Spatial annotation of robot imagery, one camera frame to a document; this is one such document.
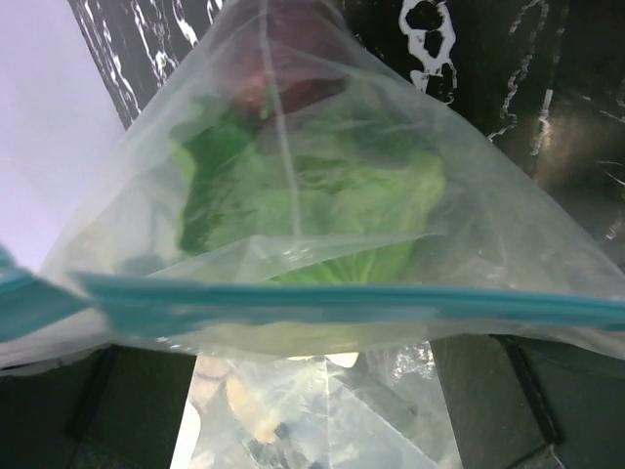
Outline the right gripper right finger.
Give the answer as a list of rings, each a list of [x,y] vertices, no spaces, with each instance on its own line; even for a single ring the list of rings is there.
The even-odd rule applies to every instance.
[[[623,467],[622,360],[515,336],[431,348],[464,467]]]

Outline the clear zip top bag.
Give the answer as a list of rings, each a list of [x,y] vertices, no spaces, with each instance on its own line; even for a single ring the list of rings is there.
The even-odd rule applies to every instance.
[[[377,356],[517,335],[624,355],[624,276],[327,1],[230,1],[132,124],[41,275],[4,257],[1,369],[195,357],[193,468],[458,468]]]

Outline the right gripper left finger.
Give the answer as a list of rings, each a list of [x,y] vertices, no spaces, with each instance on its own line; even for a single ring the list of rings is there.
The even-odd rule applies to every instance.
[[[4,468],[167,468],[195,359],[112,346],[1,372]]]

